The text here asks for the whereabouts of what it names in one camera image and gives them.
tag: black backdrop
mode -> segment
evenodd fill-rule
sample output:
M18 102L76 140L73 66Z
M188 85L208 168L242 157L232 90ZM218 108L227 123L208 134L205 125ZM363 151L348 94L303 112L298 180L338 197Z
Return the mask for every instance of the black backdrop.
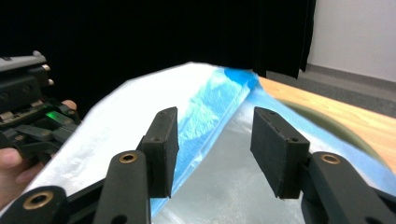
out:
M315 0L0 1L0 56L39 50L84 116L132 77L186 62L297 77Z

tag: blue edge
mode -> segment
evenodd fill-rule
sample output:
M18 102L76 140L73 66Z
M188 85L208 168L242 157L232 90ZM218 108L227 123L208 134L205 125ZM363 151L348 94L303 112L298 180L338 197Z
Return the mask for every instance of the blue edge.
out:
M271 109L296 129L312 134L332 146L333 152L346 158L368 176L375 188L396 195L396 176L367 154L282 105L268 95L256 74L245 70L219 68L190 99L183 118L178 120L179 152L172 193L175 194L199 165L217 140L221 130L242 103ZM151 216L155 217L168 199L151 199Z

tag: black mechanical device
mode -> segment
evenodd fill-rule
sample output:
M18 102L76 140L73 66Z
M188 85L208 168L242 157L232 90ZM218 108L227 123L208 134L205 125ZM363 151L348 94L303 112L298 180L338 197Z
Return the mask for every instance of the black mechanical device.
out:
M149 198L171 197L177 161L177 108L160 111L136 150L111 160L106 178L67 197L64 189L32 189L0 223L151 223Z
M396 223L396 198L373 189L343 157L309 153L309 141L274 111L256 107L250 151L276 197L298 199L309 224Z
M53 84L46 58L0 58L0 148L14 147L44 164L80 124L78 113L41 92Z

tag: human hand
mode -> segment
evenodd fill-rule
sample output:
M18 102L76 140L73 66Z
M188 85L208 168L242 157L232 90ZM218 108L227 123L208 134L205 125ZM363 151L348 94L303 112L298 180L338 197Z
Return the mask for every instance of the human hand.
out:
M63 101L63 104L77 109L72 101ZM0 210L20 196L42 168L41 162L32 164L24 160L15 148L0 149Z

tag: wooden table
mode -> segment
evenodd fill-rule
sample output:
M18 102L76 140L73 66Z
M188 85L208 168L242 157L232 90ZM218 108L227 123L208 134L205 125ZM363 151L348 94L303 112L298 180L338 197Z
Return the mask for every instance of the wooden table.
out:
M317 110L345 125L370 145L396 174L396 119L267 78L261 77L260 83L278 100L290 101Z

